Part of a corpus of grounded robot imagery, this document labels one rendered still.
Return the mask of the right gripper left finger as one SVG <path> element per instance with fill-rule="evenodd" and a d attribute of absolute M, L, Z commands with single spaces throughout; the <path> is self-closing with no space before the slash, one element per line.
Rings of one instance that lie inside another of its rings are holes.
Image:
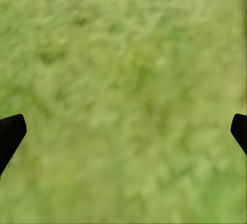
<path fill-rule="evenodd" d="M 0 119 L 0 175 L 27 133 L 23 114 Z"/>

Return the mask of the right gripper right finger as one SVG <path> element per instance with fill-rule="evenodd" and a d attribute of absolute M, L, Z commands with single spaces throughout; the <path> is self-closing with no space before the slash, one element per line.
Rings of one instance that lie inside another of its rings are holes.
<path fill-rule="evenodd" d="M 234 115 L 231 133 L 247 155 L 247 115 L 238 113 Z"/>

